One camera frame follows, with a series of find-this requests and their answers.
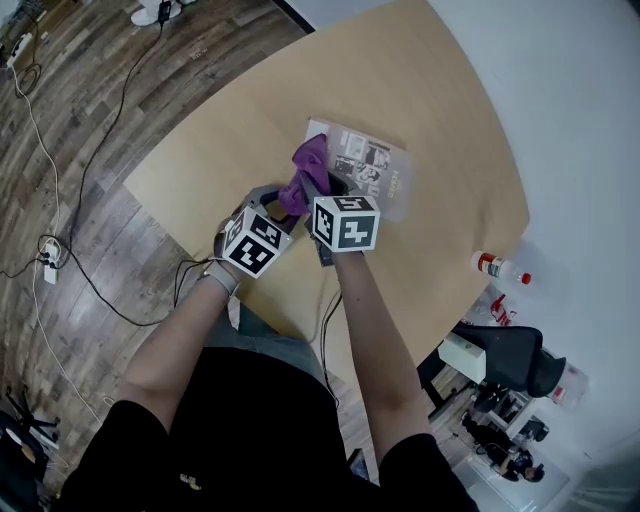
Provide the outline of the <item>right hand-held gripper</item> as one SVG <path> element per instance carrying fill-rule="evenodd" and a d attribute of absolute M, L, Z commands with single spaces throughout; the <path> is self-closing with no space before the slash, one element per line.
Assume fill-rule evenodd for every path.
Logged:
<path fill-rule="evenodd" d="M 349 176 L 327 172 L 330 196 L 321 196 L 308 173 L 300 174 L 309 217 L 305 222 L 322 267 L 333 266 L 333 255 L 375 248 L 381 213 L 372 196 L 353 196 L 359 186 Z"/>

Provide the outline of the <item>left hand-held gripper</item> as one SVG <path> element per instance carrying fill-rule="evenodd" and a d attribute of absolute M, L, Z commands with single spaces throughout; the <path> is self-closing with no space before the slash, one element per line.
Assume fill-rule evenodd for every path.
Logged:
<path fill-rule="evenodd" d="M 225 227 L 222 258 L 250 277 L 259 278 L 292 244 L 297 217 L 281 219 L 261 215 L 256 209 L 279 200 L 282 187 L 253 188 L 244 198 L 244 209 Z"/>

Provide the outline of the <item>person's left hand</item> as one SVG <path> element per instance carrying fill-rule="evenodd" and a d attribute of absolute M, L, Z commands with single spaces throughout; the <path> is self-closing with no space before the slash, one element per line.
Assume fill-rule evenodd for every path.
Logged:
<path fill-rule="evenodd" d="M 240 278 L 242 277 L 242 274 L 239 272 L 239 270 L 235 266 L 233 266 L 228 261 L 222 258 L 222 253 L 223 253 L 223 248 L 225 243 L 225 236 L 226 236 L 226 228 L 228 224 L 233 224 L 234 221 L 235 221 L 235 217 L 230 216 L 224 219 L 221 222 L 221 224 L 218 226 L 218 233 L 214 238 L 213 254 L 216 258 L 216 262 L 219 263 L 231 276 L 233 276 L 236 281 L 239 281 Z"/>

